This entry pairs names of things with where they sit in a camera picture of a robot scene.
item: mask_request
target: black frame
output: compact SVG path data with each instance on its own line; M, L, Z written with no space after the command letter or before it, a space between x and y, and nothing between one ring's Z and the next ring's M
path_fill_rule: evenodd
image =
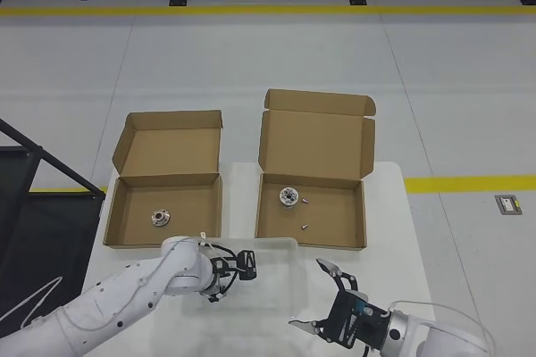
M30 192L30 188L36 173L38 172L38 166L42 160L48 162L60 172L73 179L89 192L83 192L81 194L92 194L96 199L100 199L101 202L105 199L105 193L94 186L91 182L81 177L76 171L72 170L66 164L58 160L56 157L51 155L46 151L42 146L36 144L28 137L24 136L20 131L16 130L10 124L0 119L0 131L7 135L12 140L16 141L21 146L0 146L0 153L12 153L16 155L26 155L28 158L28 168L23 175L22 184L19 186L18 190L14 192L13 204L8 208L7 220L0 226L0 237L11 237L16 228L16 224L21 217L22 209L26 203L27 197L29 195L34 195ZM0 240L0 266L4 255L8 251L9 239Z
M45 162L54 166L63 174L68 176L70 179L73 179L75 182L82 185L95 196L101 196L105 198L105 193L101 189L97 188L94 184L81 177L79 173L72 170L65 163L59 161L55 156L46 151L42 146L34 143L32 140L30 140L28 137L23 135L20 131L16 130L13 126L11 126L2 119L0 119L0 131L6 134L9 138L14 140L18 144L24 146L29 151L29 154L32 155L33 160L37 162L36 170L38 170L39 162L41 160L44 160ZM29 186L31 186L35 174L36 172L34 171L33 175L29 175L31 176L31 178L26 178L25 182L28 183L28 190Z

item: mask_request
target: gray floor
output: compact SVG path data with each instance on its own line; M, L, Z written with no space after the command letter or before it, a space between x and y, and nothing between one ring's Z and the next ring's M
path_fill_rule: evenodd
M0 116L100 186L129 112L222 109L221 161L256 161L269 87L370 95L406 177L536 173L536 17L0 19ZM409 196L431 296L536 356L536 192L494 194Z

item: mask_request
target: yellow stripe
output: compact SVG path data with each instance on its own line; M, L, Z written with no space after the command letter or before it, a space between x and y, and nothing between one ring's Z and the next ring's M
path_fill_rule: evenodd
M536 6L236 5L163 7L0 7L0 16L172 16L241 14L536 15Z
M408 194L536 190L536 175L406 178Z
M107 187L100 187L100 189L107 193ZM60 188L32 188L30 192L87 192L84 187L60 187Z

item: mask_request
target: white table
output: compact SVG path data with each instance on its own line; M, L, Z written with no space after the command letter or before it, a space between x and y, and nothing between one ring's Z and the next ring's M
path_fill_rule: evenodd
M260 168L256 163L224 163L220 172L224 184L222 237L255 235L255 218ZM85 288L119 271L128 263L159 256L158 249L121 249L103 246L105 225L114 181L114 170L101 213L96 242L91 254ZM406 197L401 170L393 162L376 162L364 179L368 246L360 252L300 247L306 267L307 308L301 320L327 317L337 293L331 279L319 270L314 259L322 257L356 275L359 290L370 303L387 309L395 300L430 302L431 295L423 269L415 227ZM346 350L326 344L317 336L282 324L276 329L260 319L247 326L245 336L224 333L222 327L197 330L180 316L179 297L165 297L156 311L131 326L88 356L361 356L362 347ZM434 320L432 307L405 305L406 313Z

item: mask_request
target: white cable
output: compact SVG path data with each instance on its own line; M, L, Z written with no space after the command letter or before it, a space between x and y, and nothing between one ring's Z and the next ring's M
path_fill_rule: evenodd
M219 258L221 258L222 260L224 260L224 262L226 262L226 263L229 265L229 267L230 267L229 261L227 261L226 259L224 259L224 257L221 255L221 253L219 252L219 250L216 249L216 248L214 248L213 245L211 245L211 244L209 243L208 240L205 240L205 245L210 246L211 249L214 250L214 252L216 253L216 255L218 255ZM246 271L246 270L241 269L241 268L239 268L239 267L234 267L233 269L236 269L236 270L238 270L238 271Z
M156 271L159 270L159 268L161 268L161 265L163 265L163 262L167 259L167 257L169 256L169 254L171 254L172 251L175 250L175 246L177 246L178 243L180 242L184 242L186 240L189 240L189 239L201 239L201 238L196 238L196 237L184 237L180 240L178 240L177 242L175 242L174 245L172 245L171 249L169 249L169 252L167 252L167 254L161 259L161 261L159 262L159 264L157 264L157 266L155 267L155 269L153 271L151 271L151 273L147 276L147 281L155 274ZM65 318L77 329L80 329L82 331L98 331L102 328L105 328L107 327L110 323L113 322L114 319L116 319L122 312L123 310L125 310L125 308L127 308L127 306L129 306L129 304L133 301L133 299L135 298L135 295L137 295L137 292L139 291L139 289L141 288L141 286L137 286L137 288L135 289L135 291L133 292L133 294L131 295L131 298L123 305L123 307L120 308L119 311L117 311L117 313L115 313L104 325L102 326L99 326L99 327L96 327L96 328L84 328L80 325L78 325L77 323L75 323L70 315L68 315L67 311L62 307L62 308L59 308L58 310L61 311L64 315L65 315Z
M216 255L218 255L219 258L224 260L224 262L230 267L229 261L224 259L224 257L220 254L220 252L216 248L214 248L213 245L210 244L210 241L208 239L206 239L206 233L205 232L200 232L200 240L201 240L201 242L204 242L206 245L210 246L210 248L212 250L214 250ZM239 267L234 267L234 269L236 269L238 271L246 271L246 270L243 270L243 269L241 269Z
M383 318L388 317L391 314L391 312L393 311L393 309L395 308L395 305L397 305L398 303L412 303L412 304L415 304L415 305L439 306L439 307L449 309L451 311L454 311L456 313L459 313L459 314L465 316L466 318L468 318L470 321L474 322L478 327L480 327L482 329L482 334L484 335L484 339L486 340L486 343L489 342L488 339L487 339L487 335L488 335L488 337L490 338L490 344L492 345L491 350L489 350L489 356L494 357L496 355L495 353L496 353L496 350L497 350L497 345L496 345L496 341L494 339L494 336L490 333L490 331L487 328L484 327L484 325L482 325L482 323L480 323L479 321L473 319L472 317L470 317L466 313L464 313L464 312L462 312L462 311L460 311L458 309L455 309L454 307L443 305L442 303L425 303L425 302L416 302L416 301L410 301L410 300L396 300L396 301L394 301L393 303L391 303L389 305L389 308L387 309L387 312L385 312L381 316Z
M26 324L26 321L28 321L29 317L34 313L34 311L36 311L36 309L45 301L45 299L50 295L52 294L52 292L54 291L54 289L62 282L62 279L63 277L57 277L55 278L54 280L50 281L49 283L45 284L44 286L42 286L41 288L39 288L38 291L36 291L34 294L28 296L26 299L24 299L21 303L17 304L16 306L14 306L13 308L11 308L7 313L5 313L4 315L2 315L2 317L0 318L0 322L2 322L5 318L7 318L8 316L10 316L11 313L13 313L14 311L18 310L19 308L21 308L25 303L27 303L28 301L30 301L32 298L34 298L34 296L38 295L39 293L42 292L42 290L46 289L48 286L50 286L52 283L54 283L54 285L49 289L49 291L44 295L44 297L42 297L40 299L40 301L38 301L38 303L36 304L36 306L34 306L34 308L32 309L32 311L29 312L28 316L26 316L26 319L24 319L24 321L21 323L20 325L20 328L24 328L24 325Z

